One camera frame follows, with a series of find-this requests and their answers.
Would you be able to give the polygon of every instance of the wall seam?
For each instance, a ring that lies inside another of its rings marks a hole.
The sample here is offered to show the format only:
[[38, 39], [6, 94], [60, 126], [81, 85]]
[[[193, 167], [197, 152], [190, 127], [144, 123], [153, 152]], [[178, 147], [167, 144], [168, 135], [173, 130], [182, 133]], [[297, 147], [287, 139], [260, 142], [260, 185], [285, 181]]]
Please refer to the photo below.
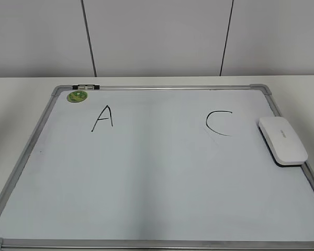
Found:
[[84, 23], [85, 23], [86, 34], [87, 34], [87, 40], [88, 40], [88, 46], [89, 46], [89, 53], [90, 53], [90, 55], [91, 55], [91, 61], [92, 61], [92, 66], [93, 66], [93, 72], [94, 72], [94, 76], [97, 77], [97, 75], [96, 75], [96, 69], [95, 69], [94, 56], [93, 56], [93, 50], [92, 50], [91, 37], [89, 36], [89, 30], [88, 30], [88, 24], [87, 24], [86, 12], [85, 12], [84, 0], [81, 0], [80, 2], [81, 2], [81, 4], [82, 4], [82, 11], [83, 11], [83, 16], [84, 16]]
[[221, 61], [221, 68], [220, 68], [220, 74], [222, 75], [222, 69], [223, 69], [223, 63], [225, 62], [225, 54], [226, 54], [226, 48], [227, 48], [227, 41], [228, 41], [228, 35], [229, 35], [229, 29], [230, 29], [230, 21], [232, 16], [232, 10], [234, 8], [234, 0], [231, 2], [231, 8], [230, 8], [230, 14], [229, 14], [229, 21], [228, 21], [228, 28], [227, 28], [227, 34], [226, 34], [226, 40], [225, 40], [225, 48], [223, 49], [223, 55], [222, 55], [222, 61]]

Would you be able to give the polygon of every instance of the white wall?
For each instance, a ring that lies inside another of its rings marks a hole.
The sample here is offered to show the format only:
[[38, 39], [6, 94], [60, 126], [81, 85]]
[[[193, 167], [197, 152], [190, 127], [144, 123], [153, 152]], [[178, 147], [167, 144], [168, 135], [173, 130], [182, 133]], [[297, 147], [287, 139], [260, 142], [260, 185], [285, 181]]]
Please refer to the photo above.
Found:
[[97, 76], [218, 76], [231, 0], [85, 0]]
[[222, 74], [314, 75], [314, 0], [235, 0]]
[[93, 76], [79, 0], [0, 0], [0, 77]]
[[[232, 0], [84, 0], [97, 76], [218, 76]], [[314, 0], [234, 0], [222, 75], [314, 74]], [[0, 77], [94, 76], [80, 0], [0, 0]]]

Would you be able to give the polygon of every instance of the plastic corner piece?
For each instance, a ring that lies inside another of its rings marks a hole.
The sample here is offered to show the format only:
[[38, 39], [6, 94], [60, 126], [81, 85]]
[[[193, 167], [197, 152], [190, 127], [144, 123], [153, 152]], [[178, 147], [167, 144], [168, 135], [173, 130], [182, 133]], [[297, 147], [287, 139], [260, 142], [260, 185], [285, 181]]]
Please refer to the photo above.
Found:
[[271, 91], [267, 85], [264, 84], [252, 84], [250, 85], [252, 90], [261, 90], [264, 95], [271, 95]]
[[65, 90], [72, 90], [72, 85], [59, 85], [52, 91], [52, 96], [59, 96]]

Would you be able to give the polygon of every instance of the aluminum frame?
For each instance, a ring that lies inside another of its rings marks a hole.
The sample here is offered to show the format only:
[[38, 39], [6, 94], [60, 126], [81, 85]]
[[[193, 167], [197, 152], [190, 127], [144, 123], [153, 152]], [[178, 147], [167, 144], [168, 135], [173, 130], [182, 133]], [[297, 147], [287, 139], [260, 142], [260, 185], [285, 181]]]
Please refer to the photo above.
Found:
[[[18, 179], [28, 161], [34, 145], [59, 97], [66, 90], [87, 89], [101, 90], [260, 90], [275, 116], [281, 116], [272, 93], [266, 85], [225, 85], [225, 86], [96, 86], [96, 85], [61, 85], [57, 86], [41, 115], [19, 160], [9, 176], [0, 194], [0, 216]], [[301, 166], [314, 191], [314, 173], [308, 162]], [[158, 241], [158, 240], [87, 240], [87, 239], [5, 239], [0, 238], [1, 249], [155, 249], [155, 250], [314, 250], [314, 242], [251, 242], [251, 241]]]

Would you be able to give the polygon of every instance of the black marker writing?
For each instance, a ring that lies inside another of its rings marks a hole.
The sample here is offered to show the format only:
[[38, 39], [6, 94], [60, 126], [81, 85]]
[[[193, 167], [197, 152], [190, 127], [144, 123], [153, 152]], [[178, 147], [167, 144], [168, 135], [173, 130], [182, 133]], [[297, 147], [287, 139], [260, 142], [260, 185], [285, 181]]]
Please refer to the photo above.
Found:
[[98, 122], [99, 120], [109, 119], [109, 118], [100, 118], [101, 115], [103, 114], [103, 112], [104, 112], [106, 109], [108, 109], [109, 118], [110, 118], [110, 123], [111, 123], [111, 126], [113, 126], [113, 119], [111, 118], [111, 110], [110, 110], [110, 107], [109, 107], [109, 106], [105, 106], [105, 108], [102, 110], [102, 112], [100, 113], [99, 117], [98, 117], [97, 120], [95, 121], [95, 124], [94, 124], [94, 126], [93, 126], [91, 132], [94, 131], [94, 128], [95, 128], [95, 126], [96, 126], [96, 124], [97, 124], [97, 122]]
[[223, 133], [219, 133], [219, 132], [213, 130], [213, 129], [208, 125], [208, 122], [207, 122], [207, 121], [208, 121], [209, 116], [212, 115], [212, 114], [215, 113], [215, 112], [229, 112], [229, 113], [232, 113], [232, 111], [212, 111], [212, 112], [210, 112], [210, 113], [207, 115], [207, 118], [206, 118], [206, 126], [207, 126], [209, 129], [211, 129], [214, 133], [220, 134], [220, 135], [222, 135], [222, 136], [231, 136], [231, 135], [226, 135], [226, 134], [223, 134]]

